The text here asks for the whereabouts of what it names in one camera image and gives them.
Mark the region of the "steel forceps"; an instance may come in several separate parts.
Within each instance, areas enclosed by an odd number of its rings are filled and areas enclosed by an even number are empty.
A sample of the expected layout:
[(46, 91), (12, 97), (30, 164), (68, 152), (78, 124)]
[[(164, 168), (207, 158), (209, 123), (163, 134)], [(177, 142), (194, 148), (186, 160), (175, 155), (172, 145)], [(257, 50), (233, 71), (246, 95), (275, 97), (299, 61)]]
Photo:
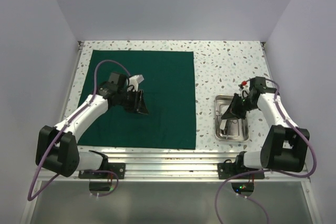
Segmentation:
[(227, 133), (224, 134), (227, 139), (236, 138), (239, 135), (238, 121), (237, 120), (227, 120), (228, 129)]

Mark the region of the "white packet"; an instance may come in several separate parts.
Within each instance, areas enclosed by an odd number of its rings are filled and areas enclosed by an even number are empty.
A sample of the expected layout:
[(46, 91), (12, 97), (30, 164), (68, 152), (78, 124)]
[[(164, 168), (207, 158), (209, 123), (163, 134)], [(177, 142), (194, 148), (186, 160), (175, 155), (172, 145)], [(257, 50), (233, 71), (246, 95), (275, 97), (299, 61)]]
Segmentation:
[(219, 125), (219, 129), (223, 132), (223, 134), (227, 133), (228, 129), (228, 121), (227, 120), (221, 120), (221, 123)]

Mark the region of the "stainless steel tray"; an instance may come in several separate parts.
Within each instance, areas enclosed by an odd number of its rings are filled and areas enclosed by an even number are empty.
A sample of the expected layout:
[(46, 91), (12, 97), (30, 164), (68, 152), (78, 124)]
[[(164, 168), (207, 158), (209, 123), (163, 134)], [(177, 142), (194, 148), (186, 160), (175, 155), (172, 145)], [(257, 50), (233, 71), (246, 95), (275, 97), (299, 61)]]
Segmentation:
[(249, 140), (247, 119), (221, 119), (233, 96), (219, 94), (215, 97), (215, 137), (219, 141), (245, 142)]

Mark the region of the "green surgical cloth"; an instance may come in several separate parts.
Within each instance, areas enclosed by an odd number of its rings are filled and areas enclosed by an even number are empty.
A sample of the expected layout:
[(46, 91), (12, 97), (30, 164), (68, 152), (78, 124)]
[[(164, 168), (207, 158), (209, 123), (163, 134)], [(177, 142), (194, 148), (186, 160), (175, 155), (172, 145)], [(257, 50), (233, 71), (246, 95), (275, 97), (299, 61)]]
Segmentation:
[(84, 146), (193, 150), (196, 146), (194, 55), (178, 51), (94, 50), (82, 88), (82, 104), (93, 91), (93, 74), (100, 66), (98, 82), (110, 73), (141, 74), (147, 115), (115, 106), (100, 116), (79, 140)]

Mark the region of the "steel surgical scissors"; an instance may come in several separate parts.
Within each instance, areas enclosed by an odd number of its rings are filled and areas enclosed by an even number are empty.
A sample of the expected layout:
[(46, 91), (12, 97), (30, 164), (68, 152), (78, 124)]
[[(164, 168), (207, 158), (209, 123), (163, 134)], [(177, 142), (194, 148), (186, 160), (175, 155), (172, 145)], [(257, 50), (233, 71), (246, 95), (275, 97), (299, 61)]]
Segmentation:
[(224, 120), (222, 119), (222, 115), (224, 114), (224, 112), (226, 111), (227, 109), (227, 106), (226, 105), (223, 105), (223, 104), (220, 104), (216, 107), (215, 109), (215, 115), (216, 115), (216, 132), (219, 134), (219, 133), (222, 133), (222, 131), (219, 129), (219, 125), (221, 123), (221, 120)]

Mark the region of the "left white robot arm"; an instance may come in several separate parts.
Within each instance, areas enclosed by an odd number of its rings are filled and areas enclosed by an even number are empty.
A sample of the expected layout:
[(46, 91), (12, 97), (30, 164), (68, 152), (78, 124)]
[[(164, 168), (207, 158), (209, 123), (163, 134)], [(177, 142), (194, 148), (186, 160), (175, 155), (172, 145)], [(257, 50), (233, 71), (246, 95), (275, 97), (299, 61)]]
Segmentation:
[(127, 77), (113, 72), (109, 79), (94, 84), (92, 94), (75, 112), (55, 126), (44, 126), (38, 135), (36, 165), (58, 175), (69, 177), (76, 171), (91, 171), (97, 178), (109, 172), (108, 157), (96, 151), (81, 152), (78, 141), (100, 116), (114, 106), (128, 113), (148, 114), (143, 90), (143, 75)]

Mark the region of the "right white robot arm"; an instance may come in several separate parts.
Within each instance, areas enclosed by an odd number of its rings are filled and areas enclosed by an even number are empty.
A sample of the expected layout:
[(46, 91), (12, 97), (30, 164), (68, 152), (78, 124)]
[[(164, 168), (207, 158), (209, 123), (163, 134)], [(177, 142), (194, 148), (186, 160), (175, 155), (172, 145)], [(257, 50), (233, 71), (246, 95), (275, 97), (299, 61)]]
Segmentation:
[(240, 178), (261, 169), (299, 173), (305, 164), (309, 131), (290, 118), (281, 103), (278, 85), (269, 87), (268, 82), (264, 77), (243, 81), (239, 85), (240, 92), (233, 95), (227, 110), (221, 113), (220, 129), (223, 131), (228, 130), (229, 121), (244, 120), (252, 110), (261, 111), (269, 126), (260, 151), (242, 151), (233, 163), (224, 163), (225, 171)]

